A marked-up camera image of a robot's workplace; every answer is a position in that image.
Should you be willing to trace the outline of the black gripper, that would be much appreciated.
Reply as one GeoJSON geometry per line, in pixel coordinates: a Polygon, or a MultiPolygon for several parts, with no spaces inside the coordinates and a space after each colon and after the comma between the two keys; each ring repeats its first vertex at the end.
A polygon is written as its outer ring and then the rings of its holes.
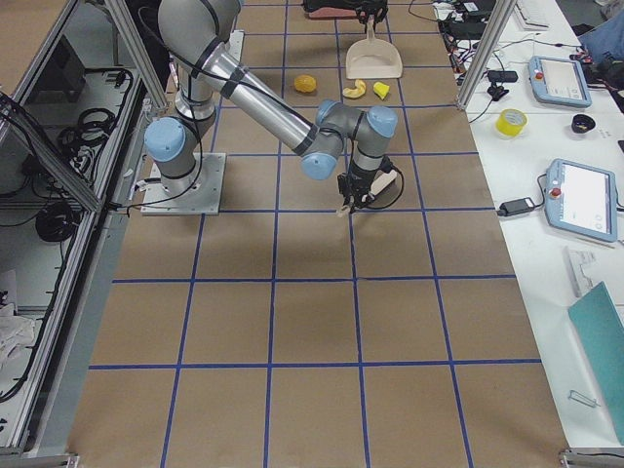
{"type": "Polygon", "coordinates": [[[386,0],[358,1],[355,6],[355,13],[359,23],[368,23],[369,20],[380,23],[388,13],[388,4],[386,0]]]}
{"type": "Polygon", "coordinates": [[[342,210],[357,210],[367,208],[393,182],[393,171],[388,173],[377,170],[363,171],[352,168],[347,173],[337,176],[338,190],[343,196],[342,210]]]}

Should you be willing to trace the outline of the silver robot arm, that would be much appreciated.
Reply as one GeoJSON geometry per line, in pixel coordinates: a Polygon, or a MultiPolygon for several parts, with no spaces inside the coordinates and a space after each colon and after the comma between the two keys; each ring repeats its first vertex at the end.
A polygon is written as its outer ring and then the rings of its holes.
{"type": "Polygon", "coordinates": [[[163,1],[153,35],[185,72],[180,113],[191,119],[219,93],[254,119],[300,158],[302,171],[324,180],[334,174],[339,157],[351,153],[347,170],[338,175],[338,191],[349,211],[378,209],[373,184],[395,170],[386,155],[396,132],[394,110],[368,110],[326,99],[309,121],[271,91],[228,50],[240,1],[163,1]]]}

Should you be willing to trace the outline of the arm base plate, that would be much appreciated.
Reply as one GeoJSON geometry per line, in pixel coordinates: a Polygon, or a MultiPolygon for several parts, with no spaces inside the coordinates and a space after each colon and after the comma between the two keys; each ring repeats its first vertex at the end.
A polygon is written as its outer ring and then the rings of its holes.
{"type": "Polygon", "coordinates": [[[230,33],[229,41],[226,44],[227,51],[231,57],[237,62],[241,62],[243,47],[245,40],[245,31],[235,29],[230,33]]]}
{"type": "Polygon", "coordinates": [[[226,167],[225,153],[195,152],[194,171],[180,179],[161,176],[156,163],[150,177],[158,178],[144,191],[143,215],[218,215],[226,167]]]}

